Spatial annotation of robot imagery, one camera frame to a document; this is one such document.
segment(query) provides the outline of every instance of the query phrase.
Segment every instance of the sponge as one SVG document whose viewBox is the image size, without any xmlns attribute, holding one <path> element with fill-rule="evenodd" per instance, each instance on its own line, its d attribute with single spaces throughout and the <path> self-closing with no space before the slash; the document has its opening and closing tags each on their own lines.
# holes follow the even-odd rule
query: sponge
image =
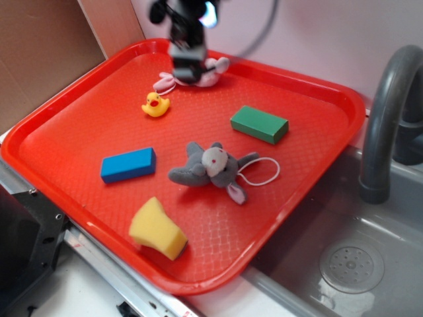
<svg viewBox="0 0 423 317">
<path fill-rule="evenodd" d="M 154 248 L 172 261 L 188 243 L 185 234 L 166 215 L 156 197 L 150 198 L 135 214 L 129 234 L 136 243 Z"/>
</svg>

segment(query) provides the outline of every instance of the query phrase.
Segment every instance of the pink plush toy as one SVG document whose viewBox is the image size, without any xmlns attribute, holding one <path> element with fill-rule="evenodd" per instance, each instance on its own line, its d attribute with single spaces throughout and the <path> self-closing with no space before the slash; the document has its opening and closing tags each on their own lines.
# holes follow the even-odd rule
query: pink plush toy
<svg viewBox="0 0 423 317">
<path fill-rule="evenodd" d="M 207 58 L 204 64 L 209 71 L 206 71 L 201 76 L 200 81 L 194 84 L 197 87 L 211 87 L 216 84 L 220 75 L 226 72 L 229 68 L 230 60 L 226 57 L 221 57 L 219 59 Z M 170 73 L 162 72 L 159 76 L 161 79 L 153 85 L 153 89 L 159 94 L 166 94 L 170 92 L 176 87 L 176 84 L 180 84 L 182 86 L 189 85 L 179 81 Z"/>
</svg>

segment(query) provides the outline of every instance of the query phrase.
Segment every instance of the red tray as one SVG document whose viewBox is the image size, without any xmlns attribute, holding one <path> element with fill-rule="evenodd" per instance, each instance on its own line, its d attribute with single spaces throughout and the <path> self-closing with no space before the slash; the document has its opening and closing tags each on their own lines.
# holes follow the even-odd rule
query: red tray
<svg viewBox="0 0 423 317">
<path fill-rule="evenodd" d="M 4 159 L 89 234 L 156 286 L 176 295 L 210 291 L 239 274 L 361 127 L 365 108 L 352 90 L 251 61 L 231 66 L 212 88 L 177 87 L 171 107 L 152 118 L 141 105 L 162 71 L 171 72 L 166 40 L 125 49 L 23 119 L 1 146 Z M 210 52 L 211 57 L 222 56 Z M 231 128 L 249 105 L 289 120 L 271 145 Z M 186 162 L 186 145 L 214 141 L 235 157 L 258 151 L 282 171 L 252 187 L 239 206 L 223 189 L 187 188 L 168 171 Z M 105 157 L 153 147 L 156 172 L 105 184 Z M 245 170 L 253 182 L 275 172 L 269 161 Z M 135 212 L 152 196 L 189 239 L 170 261 L 128 235 Z"/>
</svg>

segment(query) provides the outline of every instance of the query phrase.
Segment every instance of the cardboard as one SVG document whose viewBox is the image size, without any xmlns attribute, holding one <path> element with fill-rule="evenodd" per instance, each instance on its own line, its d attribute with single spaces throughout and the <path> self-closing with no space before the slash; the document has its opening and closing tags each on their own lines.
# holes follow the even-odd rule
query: cardboard
<svg viewBox="0 0 423 317">
<path fill-rule="evenodd" d="M 104 61 L 77 2 L 0 2 L 0 134 Z"/>
<path fill-rule="evenodd" d="M 107 58 L 145 39 L 130 0 L 78 2 Z"/>
</svg>

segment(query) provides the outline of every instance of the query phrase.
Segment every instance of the tray rim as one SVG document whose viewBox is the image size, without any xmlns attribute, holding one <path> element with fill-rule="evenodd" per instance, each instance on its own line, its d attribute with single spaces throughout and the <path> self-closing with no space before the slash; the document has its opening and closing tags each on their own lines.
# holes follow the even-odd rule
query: tray rim
<svg viewBox="0 0 423 317">
<path fill-rule="evenodd" d="M 121 68 L 121 66 L 139 55 L 157 53 L 158 51 L 167 52 L 168 46 L 169 41 L 162 38 L 154 38 L 134 43 L 101 63 L 86 75 L 83 75 L 80 79 L 63 89 L 45 104 L 41 105 L 41 107 L 25 117 L 10 130 L 3 144 L 0 146 L 2 157 L 31 184 L 37 184 L 37 188 L 41 192 L 46 195 L 46 192 L 48 192 L 48 196 L 52 201 L 59 201 L 59 205 L 64 211 L 69 209 L 77 209 L 80 211 L 80 206 L 71 199 L 68 199 L 63 190 L 52 186 L 47 180 L 40 177 L 36 171 L 22 164 L 19 160 L 19 145 L 32 131 L 54 117 L 79 96 L 100 83 L 105 75 L 115 72 L 117 69 Z M 229 57 L 226 54 L 215 51 L 209 51 L 209 55 L 210 57 Z M 293 82 L 301 83 L 301 88 L 303 89 L 303 91 L 300 92 L 301 94 L 313 98 L 318 94 L 321 97 L 319 100 L 327 101 L 331 104 L 334 104 L 334 100 L 337 100 L 340 102 L 340 105 L 337 104 L 337 106 L 344 110 L 349 119 L 348 129 L 344 132 L 342 138 L 340 138 L 331 150 L 326 153 L 326 160 L 322 160 L 314 167 L 313 172 L 304 179 L 300 186 L 294 191 L 293 195 L 281 206 L 278 215 L 286 214 L 286 216 L 277 217 L 277 219 L 269 221 L 272 223 L 270 226 L 271 230 L 268 230 L 266 234 L 262 235 L 261 239 L 252 242 L 244 252 L 244 254 L 256 254 L 260 250 L 260 247 L 283 223 L 285 218 L 294 210 L 295 206 L 305 196 L 304 193 L 307 193 L 313 187 L 315 182 L 317 182 L 325 173 L 326 169 L 348 145 L 349 140 L 351 140 L 361 128 L 365 118 L 365 106 L 359 94 L 348 87 L 255 61 L 240 60 L 237 64 L 232 65 L 228 72 L 239 75 L 246 70 L 254 74 L 255 80 L 265 82 L 269 85 L 273 85 L 273 83 L 275 85 L 278 84 L 278 87 L 280 87 L 280 85 L 287 85 L 284 86 L 284 89 L 298 92 L 297 89 L 293 90 L 289 85 Z M 50 107 L 53 105 L 55 109 L 54 111 L 50 111 Z M 81 223 L 91 223 L 91 219 L 92 217 L 89 217 L 86 213 L 81 213 L 78 216 L 77 223 L 79 223 L 79 225 L 81 225 Z M 100 243 L 103 243 L 102 241 L 107 241 L 107 248 L 122 258 L 128 265 L 134 267 L 135 270 L 152 283 L 156 284 L 156 286 L 174 295 L 197 295 L 212 291 L 240 274 L 249 263 L 249 261 L 244 261 L 243 256 L 240 256 L 235 259 L 227 269 L 213 278 L 197 282 L 179 281 L 170 276 L 166 271 L 155 267 L 146 257 L 134 257 L 133 252 L 129 248 L 122 247 L 122 241 L 119 241 L 119 236 L 114 234 L 114 232 L 110 234 L 101 224 L 93 224 L 86 230 Z"/>
</svg>

